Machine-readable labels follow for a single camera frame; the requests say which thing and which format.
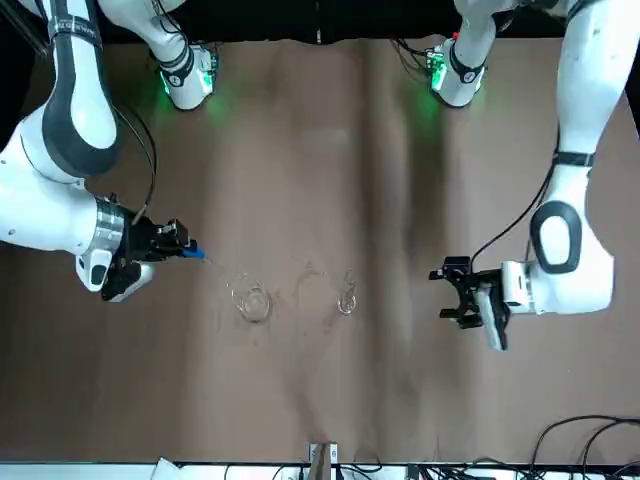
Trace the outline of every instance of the cable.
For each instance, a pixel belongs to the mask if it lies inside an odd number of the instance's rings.
[[[355,470],[358,470],[360,473],[376,473],[382,470],[382,464],[380,463],[379,460],[378,460],[378,466],[370,470],[368,468],[359,467],[358,465],[349,465],[349,466]]]
[[[404,50],[406,50],[408,53],[412,54],[412,55],[418,55],[420,57],[425,57],[427,56],[427,53],[422,51],[422,50],[416,50],[415,48],[412,48],[409,46],[409,44],[407,43],[407,41],[404,38],[395,38],[394,39],[396,43],[398,43],[398,45],[400,45]]]
[[[513,222],[511,222],[511,224],[507,228],[505,228],[502,232],[500,232],[498,235],[496,235],[491,240],[489,240],[487,243],[485,243],[482,247],[480,247],[476,251],[476,253],[473,254],[473,256],[471,257],[471,260],[469,261],[469,267],[471,269],[471,273],[473,273],[473,263],[475,262],[476,258],[482,252],[484,252],[487,248],[489,248],[491,245],[493,245],[495,242],[497,242],[502,237],[504,237],[507,233],[509,233],[516,225],[518,225],[522,221],[522,219],[524,217],[527,216],[527,214],[535,206],[535,204],[538,201],[538,199],[544,194],[544,192],[546,192],[548,184],[551,181],[551,174],[552,173],[553,173],[553,164],[549,167],[549,170],[547,171],[547,175],[544,177],[542,185],[540,185],[540,188],[538,189],[538,192],[536,193],[535,197],[533,197],[533,200],[531,201],[529,206],[527,208],[525,208],[524,211],[518,216],[518,218],[516,218]]]
[[[589,441],[587,442],[587,444],[584,447],[583,450],[583,455],[582,455],[582,475],[586,475],[587,474],[587,460],[588,460],[588,456],[589,456],[589,451],[591,450],[591,446],[593,445],[593,442],[596,441],[596,438],[598,438],[600,435],[602,435],[604,432],[606,432],[607,430],[613,428],[613,427],[617,427],[618,425],[632,425],[634,427],[640,427],[640,420],[627,420],[627,419],[620,419],[620,420],[616,420],[613,421],[611,423],[608,423],[606,425],[603,425],[602,427],[600,427],[589,439]]]
[[[619,477],[622,472],[624,472],[625,470],[628,470],[631,467],[635,467],[637,465],[640,465],[640,460],[634,460],[633,462],[629,462],[626,465],[624,465],[623,467],[620,467],[618,470],[613,472],[613,476],[614,477]]]
[[[402,68],[407,73],[407,75],[409,75],[409,78],[411,78],[411,80],[417,83],[425,82],[426,75],[427,75],[426,67],[422,65],[417,65],[417,64],[413,64],[413,65],[410,64],[405,58],[405,56],[402,54],[402,51],[400,50],[400,46],[397,43],[395,43],[393,40],[390,40],[390,42],[391,42],[391,46],[393,47],[396,54],[398,55],[398,59],[400,60],[400,64],[402,65]]]
[[[340,472],[341,470],[346,470],[348,472],[355,472],[359,475],[362,475],[362,477],[364,477],[366,480],[373,480],[369,475],[367,475],[364,471],[358,470],[357,468],[353,468],[353,467],[349,467],[347,465],[336,465],[336,473]]]
[[[636,424],[640,426],[640,419],[632,418],[632,417],[627,417],[627,418],[614,417],[611,415],[580,415],[577,417],[570,417],[570,418],[566,418],[564,420],[560,420],[558,422],[552,423],[547,428],[545,428],[540,434],[540,436],[538,437],[538,441],[536,442],[536,446],[533,450],[533,454],[531,455],[531,462],[529,463],[529,472],[530,473],[533,472],[533,469],[535,468],[536,459],[538,458],[538,453],[540,451],[540,447],[542,445],[544,438],[549,434],[549,432],[551,432],[553,429],[558,428],[562,425],[579,422],[582,420],[608,420],[610,422],[626,421],[626,422],[629,422],[630,424]]]
[[[160,28],[162,28],[162,30],[164,30],[165,33],[168,33],[170,35],[173,35],[174,33],[178,33],[182,38],[186,40],[187,36],[184,34],[184,32],[178,26],[178,24],[173,21],[173,18],[169,16],[169,13],[165,10],[164,5],[162,5],[162,0],[155,0],[153,3],[154,3],[154,6],[157,5],[158,9],[160,10],[159,12],[158,10],[156,10],[156,13],[158,15],[163,15],[164,18],[166,18],[167,21],[171,24],[171,26],[175,28],[175,30],[173,32],[167,30],[167,27],[164,26],[164,22],[162,22],[162,19],[160,20]]]
[[[142,118],[140,118],[139,115],[135,114],[136,118],[141,123],[141,125],[143,126],[145,132],[147,133],[147,135],[149,137],[149,141],[151,143],[151,148],[153,150],[153,158],[151,157],[151,154],[149,154],[149,150],[147,149],[147,146],[145,145],[144,141],[142,140],[142,137],[140,136],[140,134],[138,133],[136,128],[131,124],[129,119],[115,105],[113,105],[113,109],[116,111],[116,113],[117,113],[118,117],[120,118],[120,120],[122,122],[124,122],[127,127],[129,127],[129,129],[131,130],[133,135],[138,140],[138,143],[140,144],[140,147],[142,148],[145,156],[147,157],[147,161],[149,162],[149,167],[151,167],[151,183],[149,185],[149,190],[147,192],[147,196],[146,196],[146,198],[144,200],[144,203],[143,203],[142,207],[140,208],[140,210],[138,210],[138,212],[136,213],[135,217],[133,218],[133,220],[131,222],[131,225],[136,225],[138,223],[138,221],[140,220],[140,218],[147,211],[147,208],[149,208],[149,204],[151,203],[151,199],[153,198],[153,192],[155,191],[155,188],[156,188],[156,172],[157,172],[157,169],[158,169],[157,151],[156,151],[156,148],[155,148],[155,142],[153,141],[153,137],[151,136],[151,133],[149,132],[149,129],[147,128],[146,124],[142,121]]]
[[[208,41],[196,41],[196,42],[190,42],[187,38],[187,35],[184,33],[184,31],[182,30],[182,28],[180,28],[180,26],[173,20],[173,18],[171,18],[171,16],[169,15],[169,13],[167,12],[167,10],[164,8],[164,5],[162,5],[162,0],[155,0],[154,2],[154,7],[157,5],[157,9],[156,13],[158,15],[163,15],[164,18],[167,19],[167,21],[171,24],[171,26],[173,28],[175,28],[175,30],[172,32],[170,30],[167,30],[167,27],[164,26],[164,23],[162,22],[162,20],[160,20],[160,28],[162,28],[162,30],[164,30],[165,33],[168,33],[169,35],[173,35],[174,33],[177,33],[178,35],[180,35],[185,43],[189,44],[189,45],[204,45],[207,43],[212,43],[212,42],[208,42]],[[219,44],[221,44],[222,42],[213,42],[216,46],[216,48],[219,46]]]

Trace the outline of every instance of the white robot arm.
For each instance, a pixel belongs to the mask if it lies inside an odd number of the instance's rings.
[[[86,177],[115,165],[118,140],[93,3],[43,0],[38,11],[48,20],[56,80],[0,153],[0,240],[75,255],[82,283],[119,300],[151,279],[150,262],[201,252],[179,222],[136,223],[85,190]]]
[[[476,273],[468,257],[448,257],[431,273],[432,279],[449,280],[461,299],[441,317],[462,328],[484,327],[497,350],[507,348],[505,328],[512,314],[588,313],[611,303],[614,260],[589,225],[585,201],[598,142],[640,39],[636,0],[527,3],[552,8],[568,20],[558,69],[558,144],[546,179],[548,194],[530,222],[535,260],[506,261],[500,269]],[[441,49],[440,78],[432,85],[444,103],[463,107],[477,90],[495,38],[491,15],[516,2],[457,0],[456,6],[463,26],[457,41],[448,40]]]

